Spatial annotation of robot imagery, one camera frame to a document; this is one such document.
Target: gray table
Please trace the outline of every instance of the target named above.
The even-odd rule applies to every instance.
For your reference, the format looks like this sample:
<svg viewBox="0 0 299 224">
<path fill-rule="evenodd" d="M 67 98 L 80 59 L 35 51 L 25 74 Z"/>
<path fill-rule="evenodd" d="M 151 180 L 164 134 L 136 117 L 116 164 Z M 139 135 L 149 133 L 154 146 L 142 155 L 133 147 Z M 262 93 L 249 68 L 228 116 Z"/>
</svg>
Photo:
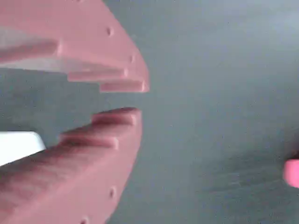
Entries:
<svg viewBox="0 0 299 224">
<path fill-rule="evenodd" d="M 105 2 L 140 48 L 151 92 L 0 70 L 0 130 L 52 145 L 94 112 L 136 106 L 142 146 L 110 224 L 297 223 L 299 189 L 282 165 L 299 127 L 299 2 Z"/>
</svg>

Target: pink object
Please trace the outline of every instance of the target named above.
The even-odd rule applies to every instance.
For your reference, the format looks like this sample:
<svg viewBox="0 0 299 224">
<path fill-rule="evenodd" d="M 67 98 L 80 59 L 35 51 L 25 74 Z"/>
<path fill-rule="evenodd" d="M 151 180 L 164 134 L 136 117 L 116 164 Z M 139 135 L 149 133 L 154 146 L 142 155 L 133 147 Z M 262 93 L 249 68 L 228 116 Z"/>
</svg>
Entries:
<svg viewBox="0 0 299 224">
<path fill-rule="evenodd" d="M 100 90 L 149 90 L 146 64 L 101 0 L 0 0 L 0 67 L 67 73 Z"/>
<path fill-rule="evenodd" d="M 299 188 L 299 160 L 285 163 L 284 179 L 292 187 Z"/>
<path fill-rule="evenodd" d="M 1 224 L 103 224 L 132 170 L 141 112 L 93 115 L 51 148 L 0 167 Z"/>
</svg>

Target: pink plastic part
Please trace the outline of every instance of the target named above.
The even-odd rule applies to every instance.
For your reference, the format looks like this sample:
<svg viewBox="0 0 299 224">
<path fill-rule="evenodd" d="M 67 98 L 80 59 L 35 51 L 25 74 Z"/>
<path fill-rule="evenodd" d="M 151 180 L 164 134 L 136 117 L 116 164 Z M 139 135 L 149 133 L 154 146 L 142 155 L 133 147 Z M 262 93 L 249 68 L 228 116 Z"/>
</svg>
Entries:
<svg viewBox="0 0 299 224">
<path fill-rule="evenodd" d="M 284 179 L 292 187 L 299 188 L 299 160 L 285 163 Z"/>
<path fill-rule="evenodd" d="M 105 223 L 132 170 L 141 119 L 135 108 L 95 114 L 57 146 L 1 167 L 0 223 Z"/>
<path fill-rule="evenodd" d="M 0 67 L 63 72 L 107 92 L 149 90 L 139 50 L 101 0 L 0 0 Z"/>
</svg>

